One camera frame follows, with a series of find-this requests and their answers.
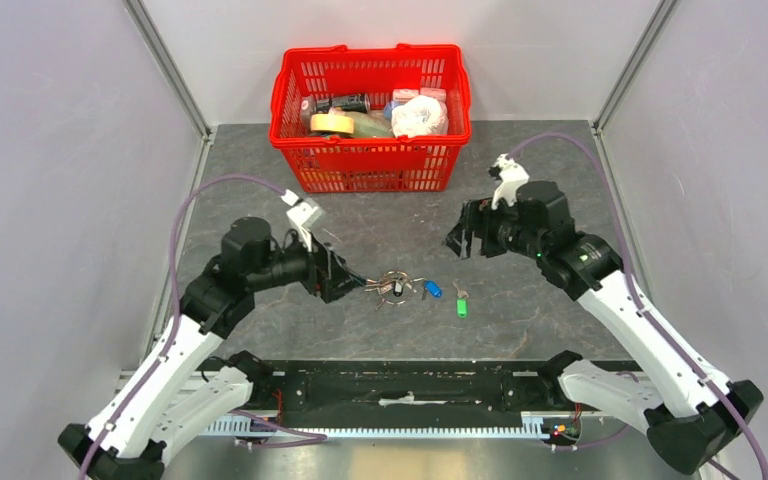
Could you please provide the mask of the wire keyring with keys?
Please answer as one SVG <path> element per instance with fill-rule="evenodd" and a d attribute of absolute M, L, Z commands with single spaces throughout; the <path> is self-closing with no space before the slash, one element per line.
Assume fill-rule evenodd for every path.
<path fill-rule="evenodd" d="M 401 270 L 391 270 L 377 279 L 367 279 L 364 291 L 374 294 L 378 300 L 374 308 L 400 306 L 414 297 L 422 296 L 425 291 L 425 277 L 415 277 Z"/>

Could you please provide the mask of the key with blue tag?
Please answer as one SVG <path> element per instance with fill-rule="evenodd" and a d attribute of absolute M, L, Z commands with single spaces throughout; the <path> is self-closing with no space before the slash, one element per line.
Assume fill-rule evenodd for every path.
<path fill-rule="evenodd" d="M 435 283 L 432 280 L 423 280 L 422 281 L 422 291 L 421 291 L 421 299 L 425 300 L 428 297 L 433 298 L 441 298 L 443 296 L 443 291 L 439 287 L 437 283 Z"/>

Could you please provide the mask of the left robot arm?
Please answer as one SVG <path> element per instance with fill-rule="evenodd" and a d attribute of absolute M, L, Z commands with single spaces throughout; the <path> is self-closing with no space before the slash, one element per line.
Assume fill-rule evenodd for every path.
<path fill-rule="evenodd" d="M 235 407 L 267 405 L 271 368 L 248 351 L 185 399 L 176 395 L 255 307 L 258 292 L 300 284 L 324 303 L 363 285 L 342 257 L 301 228 L 275 240 L 258 217 L 236 220 L 220 252 L 185 289 L 167 328 L 113 400 L 86 424 L 67 425 L 58 443 L 82 479 L 159 479 L 174 457 Z"/>

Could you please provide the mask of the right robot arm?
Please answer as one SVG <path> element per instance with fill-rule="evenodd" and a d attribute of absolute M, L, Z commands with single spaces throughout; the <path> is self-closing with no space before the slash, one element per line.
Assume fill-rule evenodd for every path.
<path fill-rule="evenodd" d="M 539 371 L 537 395 L 545 406 L 594 407 L 642 433 L 684 475 L 745 433 L 764 401 L 758 386 L 730 379 L 683 339 L 626 275 L 609 243 L 576 228 L 556 183 L 524 183 L 505 199 L 466 201 L 444 243 L 466 259 L 474 240 L 480 240 L 483 257 L 511 252 L 534 260 L 541 275 L 599 320 L 645 375 L 635 382 L 564 351 Z"/>

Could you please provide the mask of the key with green tag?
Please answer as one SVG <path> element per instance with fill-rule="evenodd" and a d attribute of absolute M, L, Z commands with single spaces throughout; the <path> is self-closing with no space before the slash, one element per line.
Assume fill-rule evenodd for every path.
<path fill-rule="evenodd" d="M 459 318 L 465 319 L 469 315 L 469 294 L 456 281 L 453 281 L 453 287 L 456 290 L 456 314 Z"/>

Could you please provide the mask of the red plastic shopping basket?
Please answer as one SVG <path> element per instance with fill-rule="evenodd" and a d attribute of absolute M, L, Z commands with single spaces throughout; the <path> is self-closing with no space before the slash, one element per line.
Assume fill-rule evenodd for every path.
<path fill-rule="evenodd" d="M 422 87 L 446 92 L 444 136 L 315 137 L 301 117 L 306 97 L 363 94 L 381 109 L 395 89 Z M 442 191 L 470 140 L 470 108 L 469 77 L 454 44 L 292 48 L 273 86 L 269 141 L 309 193 Z"/>

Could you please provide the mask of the white crumpled plastic bag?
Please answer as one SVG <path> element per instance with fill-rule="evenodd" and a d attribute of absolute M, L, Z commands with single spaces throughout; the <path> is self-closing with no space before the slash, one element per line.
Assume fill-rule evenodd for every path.
<path fill-rule="evenodd" d="M 391 113 L 391 130 L 395 137 L 446 135 L 448 129 L 447 106 L 430 96 L 419 95 L 395 107 Z"/>

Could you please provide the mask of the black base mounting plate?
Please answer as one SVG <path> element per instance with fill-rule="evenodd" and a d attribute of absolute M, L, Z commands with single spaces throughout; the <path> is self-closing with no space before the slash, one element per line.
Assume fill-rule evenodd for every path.
<path fill-rule="evenodd" d="M 569 417 L 528 360 L 270 360 L 248 412 L 281 425 L 333 429 L 513 427 L 523 412 Z"/>

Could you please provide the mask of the pink box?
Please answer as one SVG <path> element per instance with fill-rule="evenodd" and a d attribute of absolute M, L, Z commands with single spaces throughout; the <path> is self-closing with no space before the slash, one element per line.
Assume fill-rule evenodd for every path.
<path fill-rule="evenodd" d="M 430 98 L 433 98 L 443 104 L 447 101 L 447 92 L 445 89 L 441 88 L 432 88 L 432 87 L 421 87 L 419 89 L 419 94 L 423 96 L 427 96 Z"/>

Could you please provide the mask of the yellow masking tape roll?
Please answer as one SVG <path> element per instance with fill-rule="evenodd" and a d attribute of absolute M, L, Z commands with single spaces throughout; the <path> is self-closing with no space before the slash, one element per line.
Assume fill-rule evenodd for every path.
<path fill-rule="evenodd" d="M 310 131 L 317 134 L 353 136 L 354 120 L 343 114 L 317 113 L 309 121 Z"/>

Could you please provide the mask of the black can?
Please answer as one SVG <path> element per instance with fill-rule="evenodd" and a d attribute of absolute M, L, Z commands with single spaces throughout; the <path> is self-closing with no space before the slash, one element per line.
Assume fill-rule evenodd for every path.
<path fill-rule="evenodd" d="M 332 109 L 344 112 L 369 113 L 371 111 L 371 103 L 368 95 L 365 93 L 337 95 L 315 101 L 316 113 L 328 113 Z"/>

